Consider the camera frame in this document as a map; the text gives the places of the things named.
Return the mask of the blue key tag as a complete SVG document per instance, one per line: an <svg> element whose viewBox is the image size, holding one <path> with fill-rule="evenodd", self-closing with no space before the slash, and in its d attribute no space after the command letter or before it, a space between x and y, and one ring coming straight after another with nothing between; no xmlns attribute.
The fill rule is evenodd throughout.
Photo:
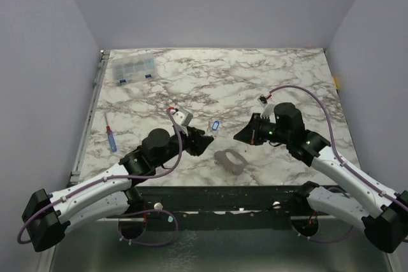
<svg viewBox="0 0 408 272"><path fill-rule="evenodd" d="M213 122L208 122L207 132L210 134L217 134L219 132L220 122L215 120Z"/></svg>

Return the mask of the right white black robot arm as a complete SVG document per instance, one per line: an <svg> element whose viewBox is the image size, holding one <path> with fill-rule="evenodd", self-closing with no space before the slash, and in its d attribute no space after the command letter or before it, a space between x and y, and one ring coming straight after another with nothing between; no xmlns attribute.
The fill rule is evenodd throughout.
<svg viewBox="0 0 408 272"><path fill-rule="evenodd" d="M398 193L336 154L334 145L305 128L302 113L293 103L265 106L253 113L234 140L258 146L285 145L289 154L326 175L349 196L336 195L315 183L306 183L293 199L294 211L327 213L359 229L379 250L392 253L407 238L407 192Z"/></svg>

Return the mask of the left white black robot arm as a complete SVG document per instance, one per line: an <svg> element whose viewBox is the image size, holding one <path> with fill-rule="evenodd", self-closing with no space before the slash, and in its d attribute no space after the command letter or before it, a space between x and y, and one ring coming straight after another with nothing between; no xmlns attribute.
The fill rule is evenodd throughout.
<svg viewBox="0 0 408 272"><path fill-rule="evenodd" d="M17 241L42 252L61 242L66 233L88 221L122 215L135 217L141 202L129 190L148 179L159 178L156 169L183 152L200 156L214 141L205 131L187 127L174 135L157 128L135 150L99 175L66 189L34 192L23 211Z"/></svg>

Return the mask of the clear plastic compartment box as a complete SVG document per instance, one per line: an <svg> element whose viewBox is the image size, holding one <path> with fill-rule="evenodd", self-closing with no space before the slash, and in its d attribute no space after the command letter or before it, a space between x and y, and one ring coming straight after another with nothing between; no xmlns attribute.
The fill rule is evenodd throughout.
<svg viewBox="0 0 408 272"><path fill-rule="evenodd" d="M152 54L142 54L114 59L112 74L117 85L155 79L157 78L155 58Z"/></svg>

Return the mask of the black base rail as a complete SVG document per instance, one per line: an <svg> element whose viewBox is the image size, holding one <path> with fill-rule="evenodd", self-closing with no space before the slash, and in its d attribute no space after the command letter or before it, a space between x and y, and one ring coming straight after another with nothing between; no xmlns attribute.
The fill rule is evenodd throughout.
<svg viewBox="0 0 408 272"><path fill-rule="evenodd" d="M130 204L126 213L141 212L150 231L173 228L166 214L152 211L156 203L175 216L181 231L290 230L292 218L307 220L312 214L304 191L298 185L136 186L125 193Z"/></svg>

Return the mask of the blue red handled screwdriver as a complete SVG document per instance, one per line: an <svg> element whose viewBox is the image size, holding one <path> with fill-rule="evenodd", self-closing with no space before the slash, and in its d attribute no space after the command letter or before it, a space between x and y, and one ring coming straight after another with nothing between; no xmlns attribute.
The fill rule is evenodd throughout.
<svg viewBox="0 0 408 272"><path fill-rule="evenodd" d="M117 151L117 146L115 144L115 139L113 137L113 132L110 128L110 124L108 122L108 116L106 113L104 113L104 118L105 118L105 123L106 123L106 135L108 139L108 144L110 146L111 152L116 152Z"/></svg>

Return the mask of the left aluminium side rail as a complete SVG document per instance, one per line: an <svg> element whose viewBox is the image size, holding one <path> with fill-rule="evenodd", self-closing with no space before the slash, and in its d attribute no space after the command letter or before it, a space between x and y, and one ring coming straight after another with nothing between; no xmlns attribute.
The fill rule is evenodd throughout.
<svg viewBox="0 0 408 272"><path fill-rule="evenodd" d="M91 95L91 100L90 104L88 107L87 115L85 118L85 125L82 131L82 135L80 138L80 145L78 147L75 161L73 168L71 170L71 176L79 176L80 175L80 170L83 164L84 160L84 155L87 147L87 142L91 133L91 127L92 127L92 121L94 119L94 114L96 112L96 107L98 104L98 99L99 95L101 92L102 84L103 84L103 78L106 72L106 67L108 64L108 60L110 57L110 51L109 50L102 50L101 51L101 60L97 65L97 70L96 70L96 76L94 78L93 82L93 88L92 88L92 95Z"/></svg>

